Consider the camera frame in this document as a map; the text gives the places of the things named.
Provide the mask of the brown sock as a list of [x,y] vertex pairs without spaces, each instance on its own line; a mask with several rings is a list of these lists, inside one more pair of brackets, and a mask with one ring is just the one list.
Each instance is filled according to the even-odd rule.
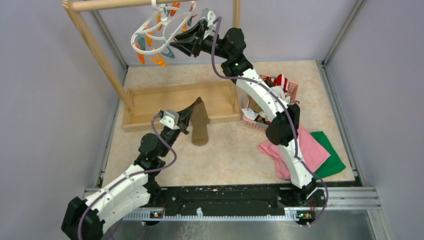
[[210,119],[203,101],[194,106],[190,121],[192,125],[191,142],[195,146],[206,145],[209,141],[208,125]]

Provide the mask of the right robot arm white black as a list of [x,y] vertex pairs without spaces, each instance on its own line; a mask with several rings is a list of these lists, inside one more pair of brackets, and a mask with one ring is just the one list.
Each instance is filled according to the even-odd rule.
[[189,57],[197,57],[205,52],[210,54],[212,61],[215,57],[225,60],[221,64],[223,74],[218,77],[231,80],[264,111],[270,120],[265,134],[283,154],[293,185],[293,200],[299,206],[307,206],[313,200],[318,186],[300,149],[300,107],[285,102],[260,78],[244,55],[247,44],[242,29],[232,27],[223,37],[219,37],[220,24],[220,18],[212,23],[199,20],[192,28],[173,36],[170,46]]

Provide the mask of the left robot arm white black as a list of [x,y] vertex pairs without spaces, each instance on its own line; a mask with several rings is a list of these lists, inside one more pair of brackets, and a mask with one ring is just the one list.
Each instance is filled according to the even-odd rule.
[[203,100],[198,97],[180,111],[159,111],[151,120],[152,132],[140,140],[136,160],[105,187],[69,202],[62,232],[71,240],[100,240],[136,208],[156,206],[160,202],[161,187],[155,178],[176,162],[177,153],[172,146],[180,134],[189,133],[191,115],[201,103]]

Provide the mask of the white round clip hanger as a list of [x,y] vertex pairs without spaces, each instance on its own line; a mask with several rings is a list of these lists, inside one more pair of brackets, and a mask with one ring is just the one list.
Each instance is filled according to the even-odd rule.
[[189,22],[196,16],[197,2],[187,2],[187,9],[181,7],[179,1],[172,3],[150,2],[153,13],[132,34],[130,45],[139,63],[144,65],[147,60],[161,67],[166,67],[164,58],[174,59],[171,42],[177,34],[188,30]]

